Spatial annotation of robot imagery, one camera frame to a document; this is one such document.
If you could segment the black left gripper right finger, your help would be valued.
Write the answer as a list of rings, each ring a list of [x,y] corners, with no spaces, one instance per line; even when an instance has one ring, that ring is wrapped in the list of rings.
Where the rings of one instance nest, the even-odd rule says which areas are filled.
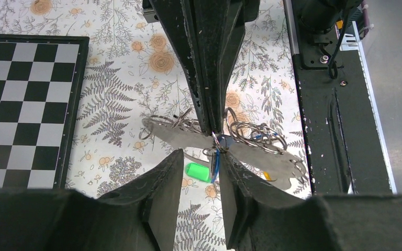
[[[402,195],[292,196],[219,156],[226,246],[234,250],[402,250]]]

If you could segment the green tag key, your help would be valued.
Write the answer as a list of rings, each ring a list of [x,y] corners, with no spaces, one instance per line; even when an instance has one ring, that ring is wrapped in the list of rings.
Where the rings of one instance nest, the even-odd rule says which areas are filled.
[[[185,172],[189,177],[207,183],[211,182],[210,169],[204,165],[198,163],[188,163],[185,166]]]

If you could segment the blue tag key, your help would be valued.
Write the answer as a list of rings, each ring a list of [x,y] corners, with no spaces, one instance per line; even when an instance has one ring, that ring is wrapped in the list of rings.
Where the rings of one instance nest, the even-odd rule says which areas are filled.
[[[218,173],[219,173],[219,157],[221,153],[224,153],[227,148],[225,147],[224,144],[221,143],[221,136],[217,136],[216,133],[212,132],[212,137],[214,139],[214,153],[213,153],[213,159],[212,159],[212,163],[211,163],[211,183],[213,184],[215,182],[215,180],[218,177]]]

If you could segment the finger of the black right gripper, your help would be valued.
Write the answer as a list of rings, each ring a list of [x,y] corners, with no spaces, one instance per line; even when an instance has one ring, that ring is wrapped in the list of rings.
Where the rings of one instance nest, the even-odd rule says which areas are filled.
[[[259,1],[201,1],[200,61],[204,133],[223,128],[225,99],[245,35],[245,24],[257,18]]]
[[[193,44],[189,40],[188,19],[183,1],[150,1],[172,48],[179,59],[192,96],[195,112],[203,135],[212,133],[207,117],[204,92],[196,72]]]

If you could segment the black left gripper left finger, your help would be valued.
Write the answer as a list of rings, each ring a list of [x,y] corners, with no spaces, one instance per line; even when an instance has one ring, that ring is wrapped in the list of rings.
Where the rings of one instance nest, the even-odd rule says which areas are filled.
[[[0,250],[172,250],[184,153],[100,198],[0,189]]]

